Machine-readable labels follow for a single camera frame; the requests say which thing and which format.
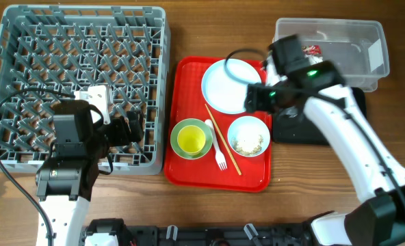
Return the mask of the red snack wrapper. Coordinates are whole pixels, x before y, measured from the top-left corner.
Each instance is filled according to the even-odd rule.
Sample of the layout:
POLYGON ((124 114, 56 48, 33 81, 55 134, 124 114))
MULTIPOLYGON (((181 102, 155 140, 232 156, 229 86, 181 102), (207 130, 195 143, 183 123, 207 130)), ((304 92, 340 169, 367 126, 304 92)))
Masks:
POLYGON ((322 56, 322 50, 319 47, 319 45, 303 46, 302 51, 307 56, 316 56, 316 57, 321 57, 322 56))

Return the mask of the yellow plastic cup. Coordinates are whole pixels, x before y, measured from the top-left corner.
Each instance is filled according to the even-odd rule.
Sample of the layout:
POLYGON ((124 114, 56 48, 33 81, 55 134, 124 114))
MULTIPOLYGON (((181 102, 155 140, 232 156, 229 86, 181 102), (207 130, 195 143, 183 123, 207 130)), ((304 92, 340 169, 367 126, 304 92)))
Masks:
POLYGON ((205 141, 203 130, 194 125, 184 126, 177 136, 180 149, 190 156, 199 154, 205 146, 205 141))

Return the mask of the light blue small bowl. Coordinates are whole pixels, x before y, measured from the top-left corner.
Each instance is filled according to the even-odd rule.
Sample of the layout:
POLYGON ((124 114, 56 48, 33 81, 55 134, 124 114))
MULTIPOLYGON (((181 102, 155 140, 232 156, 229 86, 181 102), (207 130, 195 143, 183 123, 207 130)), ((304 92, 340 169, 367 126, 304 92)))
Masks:
POLYGON ((234 120, 227 132, 228 144, 233 151, 244 157, 263 154, 270 145, 270 131, 266 124, 253 116, 234 120))

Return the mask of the white tissue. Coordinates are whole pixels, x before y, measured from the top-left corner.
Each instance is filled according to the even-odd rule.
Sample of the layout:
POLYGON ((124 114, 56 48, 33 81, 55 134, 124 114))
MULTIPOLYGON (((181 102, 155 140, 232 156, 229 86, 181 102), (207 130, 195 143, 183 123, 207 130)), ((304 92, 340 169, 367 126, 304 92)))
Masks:
POLYGON ((324 58, 318 55, 305 55, 311 65, 323 62, 324 58))

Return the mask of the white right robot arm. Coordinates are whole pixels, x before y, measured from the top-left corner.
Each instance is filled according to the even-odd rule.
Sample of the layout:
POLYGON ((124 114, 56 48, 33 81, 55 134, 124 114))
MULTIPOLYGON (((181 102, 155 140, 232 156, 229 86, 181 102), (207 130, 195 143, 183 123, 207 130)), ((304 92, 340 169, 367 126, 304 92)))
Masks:
POLYGON ((311 64, 296 35, 277 40, 268 59, 286 79, 270 93, 276 109, 295 105, 322 132, 347 171, 360 206, 312 220, 320 245, 405 242, 405 168, 391 155, 330 61, 311 64))

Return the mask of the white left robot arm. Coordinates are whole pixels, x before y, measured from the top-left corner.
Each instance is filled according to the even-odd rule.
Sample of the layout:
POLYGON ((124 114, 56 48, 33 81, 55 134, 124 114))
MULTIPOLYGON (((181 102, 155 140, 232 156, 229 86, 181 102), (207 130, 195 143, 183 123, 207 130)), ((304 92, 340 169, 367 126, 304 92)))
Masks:
POLYGON ((37 245, 76 245, 88 213, 92 188, 110 159, 109 149, 141 141, 141 111, 111 120, 92 119, 96 106, 85 100, 63 101, 53 107, 55 141, 36 173, 37 197, 44 211, 37 245))

